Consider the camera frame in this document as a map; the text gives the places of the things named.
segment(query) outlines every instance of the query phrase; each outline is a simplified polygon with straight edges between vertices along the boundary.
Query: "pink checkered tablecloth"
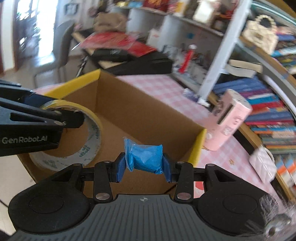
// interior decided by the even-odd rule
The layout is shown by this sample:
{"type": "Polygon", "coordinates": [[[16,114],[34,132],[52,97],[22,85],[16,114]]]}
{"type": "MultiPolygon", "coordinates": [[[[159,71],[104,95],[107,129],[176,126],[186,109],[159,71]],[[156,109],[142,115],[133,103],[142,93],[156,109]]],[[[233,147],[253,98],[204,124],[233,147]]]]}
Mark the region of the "pink checkered tablecloth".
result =
{"type": "MultiPolygon", "coordinates": [[[[209,111],[184,97],[184,88],[167,75],[127,75],[118,78],[171,106],[200,125],[208,116],[209,111]]],[[[249,154],[232,136],[218,151],[203,149],[198,167],[204,168],[206,164],[214,163],[278,198],[271,184],[261,181],[248,160],[249,154]]],[[[200,197],[203,193],[202,183],[196,182],[194,197],[200,197]]]]}

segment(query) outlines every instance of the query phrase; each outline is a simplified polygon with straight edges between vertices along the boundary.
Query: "pink box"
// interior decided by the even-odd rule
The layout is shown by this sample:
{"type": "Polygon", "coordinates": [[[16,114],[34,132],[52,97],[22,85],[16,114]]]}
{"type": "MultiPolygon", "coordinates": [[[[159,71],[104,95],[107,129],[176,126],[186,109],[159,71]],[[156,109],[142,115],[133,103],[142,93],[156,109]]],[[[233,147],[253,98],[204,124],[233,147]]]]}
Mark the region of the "pink box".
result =
{"type": "Polygon", "coordinates": [[[203,126],[207,129],[204,147],[218,150],[251,112],[252,107],[244,97],[227,89],[204,122],[203,126]]]}

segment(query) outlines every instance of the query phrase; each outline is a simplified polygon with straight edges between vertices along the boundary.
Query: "blue gripper pad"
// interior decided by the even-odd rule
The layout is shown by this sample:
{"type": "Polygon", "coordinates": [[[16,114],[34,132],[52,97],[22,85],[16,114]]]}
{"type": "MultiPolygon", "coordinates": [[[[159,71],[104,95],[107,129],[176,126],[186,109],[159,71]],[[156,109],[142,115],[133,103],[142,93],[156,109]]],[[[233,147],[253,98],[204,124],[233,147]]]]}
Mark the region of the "blue gripper pad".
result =
{"type": "Polygon", "coordinates": [[[164,155],[163,155],[162,161],[163,161],[163,173],[165,175],[165,179],[168,183],[170,183],[172,181],[172,175],[170,172],[170,163],[164,155]]]}
{"type": "Polygon", "coordinates": [[[121,182],[125,170],[126,170],[126,158],[125,158],[125,155],[122,155],[118,163],[118,169],[116,173],[116,182],[121,182]]]}

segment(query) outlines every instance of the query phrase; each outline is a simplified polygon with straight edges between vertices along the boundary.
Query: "chair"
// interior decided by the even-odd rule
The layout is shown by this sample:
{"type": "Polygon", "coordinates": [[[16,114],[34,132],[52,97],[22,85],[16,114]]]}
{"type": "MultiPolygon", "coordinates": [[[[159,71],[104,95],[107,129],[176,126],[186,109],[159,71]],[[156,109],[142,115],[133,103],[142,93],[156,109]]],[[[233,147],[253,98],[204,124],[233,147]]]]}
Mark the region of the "chair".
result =
{"type": "Polygon", "coordinates": [[[57,69],[58,79],[61,82],[60,68],[63,67],[64,78],[66,79],[65,65],[68,62],[73,30],[74,21],[72,20],[59,25],[54,31],[54,44],[51,54],[44,57],[36,57],[32,60],[35,88],[37,88],[36,76],[53,69],[57,69]]]}

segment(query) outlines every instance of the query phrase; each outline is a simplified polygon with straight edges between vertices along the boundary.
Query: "red bottle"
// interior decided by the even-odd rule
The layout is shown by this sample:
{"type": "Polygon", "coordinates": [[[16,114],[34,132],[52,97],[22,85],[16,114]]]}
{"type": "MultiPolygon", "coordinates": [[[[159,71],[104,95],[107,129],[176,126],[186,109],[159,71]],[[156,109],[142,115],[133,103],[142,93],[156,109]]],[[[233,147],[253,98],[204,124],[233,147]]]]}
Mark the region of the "red bottle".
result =
{"type": "Polygon", "coordinates": [[[179,68],[179,73],[184,74],[184,72],[186,71],[188,64],[190,62],[190,60],[192,59],[193,55],[194,55],[194,51],[196,50],[196,45],[195,44],[191,44],[189,45],[189,49],[185,55],[185,59],[184,62],[182,64],[182,66],[179,68]]]}

